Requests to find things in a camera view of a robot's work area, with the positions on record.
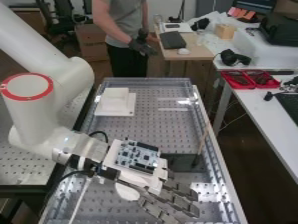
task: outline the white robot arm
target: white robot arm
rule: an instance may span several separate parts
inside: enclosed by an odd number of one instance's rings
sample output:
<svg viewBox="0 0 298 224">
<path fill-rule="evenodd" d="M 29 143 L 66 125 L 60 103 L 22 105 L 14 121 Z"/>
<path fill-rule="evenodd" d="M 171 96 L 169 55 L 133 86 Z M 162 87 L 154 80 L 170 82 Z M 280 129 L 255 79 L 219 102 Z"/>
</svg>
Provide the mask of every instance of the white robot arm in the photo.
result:
<svg viewBox="0 0 298 224">
<path fill-rule="evenodd" d="M 101 161 L 106 144 L 57 122 L 62 106 L 93 85 L 89 64 L 66 58 L 1 3 L 0 27 L 0 48 L 30 72 L 10 76 L 0 87 L 13 120 L 9 143 L 61 164 L 72 154 L 86 158 L 94 151 Z"/>
</svg>

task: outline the plastic container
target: plastic container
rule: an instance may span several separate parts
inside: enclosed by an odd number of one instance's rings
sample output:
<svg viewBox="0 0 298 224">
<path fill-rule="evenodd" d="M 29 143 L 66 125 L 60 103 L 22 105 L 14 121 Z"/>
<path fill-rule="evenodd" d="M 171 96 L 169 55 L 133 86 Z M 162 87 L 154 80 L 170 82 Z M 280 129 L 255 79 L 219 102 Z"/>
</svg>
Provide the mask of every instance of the plastic container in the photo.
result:
<svg viewBox="0 0 298 224">
<path fill-rule="evenodd" d="M 222 71 L 221 75 L 233 89 L 254 89 L 255 83 L 249 76 L 238 70 Z"/>
<path fill-rule="evenodd" d="M 279 88 L 280 83 L 273 78 L 273 76 L 262 70 L 243 71 L 245 75 L 251 79 L 255 87 L 259 89 L 275 89 Z"/>
</svg>

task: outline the keyboard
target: keyboard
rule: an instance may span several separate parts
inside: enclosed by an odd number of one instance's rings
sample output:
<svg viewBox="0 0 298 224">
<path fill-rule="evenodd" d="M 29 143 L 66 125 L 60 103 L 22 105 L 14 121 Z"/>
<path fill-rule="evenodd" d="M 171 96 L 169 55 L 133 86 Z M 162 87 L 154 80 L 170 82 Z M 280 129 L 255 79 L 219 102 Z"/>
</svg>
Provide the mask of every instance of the keyboard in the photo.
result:
<svg viewBox="0 0 298 224">
<path fill-rule="evenodd" d="M 275 97 L 298 126 L 298 94 L 279 93 L 275 95 Z"/>
<path fill-rule="evenodd" d="M 178 31 L 159 34 L 163 49 L 179 49 L 186 47 L 186 42 Z"/>
</svg>

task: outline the red ring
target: red ring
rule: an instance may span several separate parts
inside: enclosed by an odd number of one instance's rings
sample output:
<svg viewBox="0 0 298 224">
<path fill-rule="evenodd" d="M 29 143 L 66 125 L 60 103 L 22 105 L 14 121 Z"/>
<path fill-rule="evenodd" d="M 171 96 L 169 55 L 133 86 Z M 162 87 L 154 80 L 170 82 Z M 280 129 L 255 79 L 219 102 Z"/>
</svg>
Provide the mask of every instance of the red ring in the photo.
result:
<svg viewBox="0 0 298 224">
<path fill-rule="evenodd" d="M 46 90 L 34 95 L 34 96 L 28 96 L 28 97 L 24 97 L 24 96 L 17 96 L 14 94 L 12 94 L 9 91 L 8 91 L 8 83 L 10 82 L 12 79 L 14 79 L 16 77 L 18 76 L 22 76 L 22 75 L 37 75 L 40 77 L 42 77 L 46 82 L 48 82 L 48 88 Z M 20 73 L 20 74 L 16 74 L 13 76 L 9 76 L 1 83 L 1 87 L 0 87 L 0 91 L 2 93 L 4 96 L 6 96 L 8 98 L 13 99 L 13 100 L 17 100 L 17 101 L 32 101 L 32 100 L 38 100 L 40 98 L 42 98 L 44 96 L 48 96 L 48 94 L 53 91 L 53 80 L 45 76 L 45 75 L 41 75 L 41 74 L 37 74 L 37 73 Z"/>
</svg>

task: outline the black pants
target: black pants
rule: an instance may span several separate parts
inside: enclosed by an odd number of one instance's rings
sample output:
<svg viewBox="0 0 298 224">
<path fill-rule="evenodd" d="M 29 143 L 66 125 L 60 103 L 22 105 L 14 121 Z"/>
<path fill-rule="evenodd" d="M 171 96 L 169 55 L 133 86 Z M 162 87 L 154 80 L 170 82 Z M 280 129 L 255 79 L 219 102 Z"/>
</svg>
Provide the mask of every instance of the black pants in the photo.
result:
<svg viewBox="0 0 298 224">
<path fill-rule="evenodd" d="M 118 48 L 109 44 L 106 46 L 113 76 L 146 77 L 147 56 L 129 48 Z"/>
</svg>

